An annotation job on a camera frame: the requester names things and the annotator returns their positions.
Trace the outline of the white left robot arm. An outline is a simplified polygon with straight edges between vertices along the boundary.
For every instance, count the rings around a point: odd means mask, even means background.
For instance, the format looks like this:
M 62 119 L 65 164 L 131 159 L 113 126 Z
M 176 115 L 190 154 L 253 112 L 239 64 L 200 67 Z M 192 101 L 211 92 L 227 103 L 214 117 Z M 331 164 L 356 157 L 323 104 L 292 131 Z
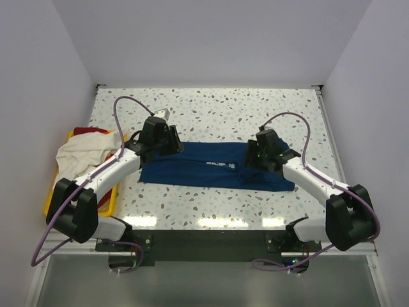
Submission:
M 135 173 L 156 156 L 183 151 L 175 125 L 163 118 L 148 117 L 137 139 L 129 139 L 107 161 L 75 180 L 62 178 L 54 188 L 46 217 L 55 229 L 78 243 L 90 239 L 109 240 L 118 251 L 132 245 L 131 226 L 98 213 L 98 202 L 115 185 Z

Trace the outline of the blue Mickey Mouse t-shirt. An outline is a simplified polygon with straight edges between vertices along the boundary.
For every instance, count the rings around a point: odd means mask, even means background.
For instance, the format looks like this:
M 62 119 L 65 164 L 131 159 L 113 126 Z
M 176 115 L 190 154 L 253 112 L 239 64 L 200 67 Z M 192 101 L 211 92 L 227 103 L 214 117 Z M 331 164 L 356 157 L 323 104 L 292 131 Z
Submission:
M 181 153 L 156 156 L 142 167 L 140 182 L 191 187 L 292 192 L 295 184 L 276 173 L 245 167 L 246 143 L 184 142 Z

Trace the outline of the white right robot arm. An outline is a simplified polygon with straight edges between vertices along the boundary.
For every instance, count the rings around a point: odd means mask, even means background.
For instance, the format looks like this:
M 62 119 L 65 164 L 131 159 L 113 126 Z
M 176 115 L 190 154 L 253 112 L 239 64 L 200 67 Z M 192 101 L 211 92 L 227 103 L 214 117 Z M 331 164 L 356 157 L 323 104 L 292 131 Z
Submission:
M 286 149 L 276 131 L 262 130 L 249 140 L 243 164 L 293 182 L 325 209 L 323 218 L 302 217 L 286 226 L 288 249 L 300 251 L 307 242 L 324 241 L 346 251 L 379 236 L 380 221 L 367 189 L 342 183 L 312 167 L 304 152 Z

